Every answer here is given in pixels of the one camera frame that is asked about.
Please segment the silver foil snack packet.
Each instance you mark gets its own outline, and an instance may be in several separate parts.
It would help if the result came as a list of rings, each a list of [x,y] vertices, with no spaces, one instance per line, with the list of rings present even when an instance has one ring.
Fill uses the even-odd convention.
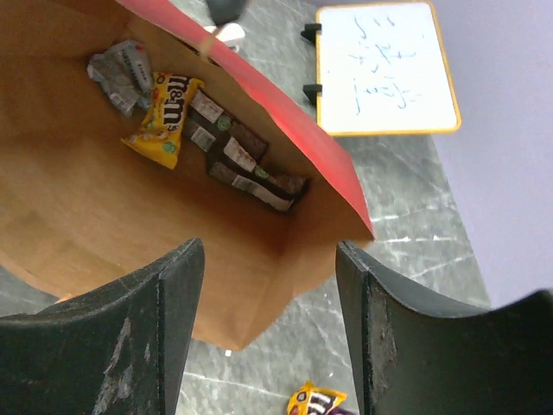
[[[94,54],[86,71],[126,117],[130,117],[136,107],[149,110],[154,82],[149,57],[141,43],[125,40],[104,53]]]

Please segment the purple candy packet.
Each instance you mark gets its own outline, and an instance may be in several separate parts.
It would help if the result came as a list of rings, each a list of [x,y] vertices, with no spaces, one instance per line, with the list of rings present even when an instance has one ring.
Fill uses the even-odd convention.
[[[355,412],[351,412],[341,406],[337,406],[334,409],[332,409],[328,415],[356,415]]]

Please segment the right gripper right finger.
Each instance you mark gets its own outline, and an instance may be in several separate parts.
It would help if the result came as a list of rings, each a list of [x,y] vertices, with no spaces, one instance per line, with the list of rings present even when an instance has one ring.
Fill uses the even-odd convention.
[[[337,246],[335,275],[360,413],[551,413],[550,290],[485,310],[350,241]]]

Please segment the red paper bag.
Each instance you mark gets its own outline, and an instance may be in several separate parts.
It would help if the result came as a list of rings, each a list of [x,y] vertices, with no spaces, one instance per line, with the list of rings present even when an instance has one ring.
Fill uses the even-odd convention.
[[[351,157],[225,45],[202,61],[194,48],[205,34],[168,1],[2,2],[1,264],[78,296],[201,239],[193,336],[240,350],[334,273],[339,242],[365,245],[373,230]],[[211,179],[192,143],[175,169],[123,143],[142,118],[114,108],[86,64],[126,38],[155,69],[202,79],[270,143],[270,165],[310,179],[290,214]]]

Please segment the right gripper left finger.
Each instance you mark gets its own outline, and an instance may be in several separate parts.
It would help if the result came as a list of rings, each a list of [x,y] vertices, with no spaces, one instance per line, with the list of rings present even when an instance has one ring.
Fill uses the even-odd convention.
[[[3,317],[2,413],[175,413],[204,270],[190,239],[95,290]]]

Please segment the yellow candy packet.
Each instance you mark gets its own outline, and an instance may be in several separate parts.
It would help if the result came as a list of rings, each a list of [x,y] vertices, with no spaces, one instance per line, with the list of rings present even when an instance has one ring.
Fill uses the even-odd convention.
[[[297,389],[289,399],[288,415],[328,415],[348,395],[341,391],[318,387],[310,381]]]
[[[121,141],[141,156],[174,169],[181,150],[181,134],[188,107],[205,84],[197,78],[156,71],[154,88],[139,128]]]

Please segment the brown candy packet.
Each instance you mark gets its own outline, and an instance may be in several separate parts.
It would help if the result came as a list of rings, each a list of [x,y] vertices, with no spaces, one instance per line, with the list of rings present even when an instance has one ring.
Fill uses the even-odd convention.
[[[274,210],[287,213],[308,191],[309,179],[301,176],[272,176],[256,167],[253,172],[231,163],[209,162],[212,178],[253,196]]]
[[[223,153],[242,169],[253,172],[269,149],[269,144],[251,131],[203,89],[188,107],[182,137],[205,153]]]

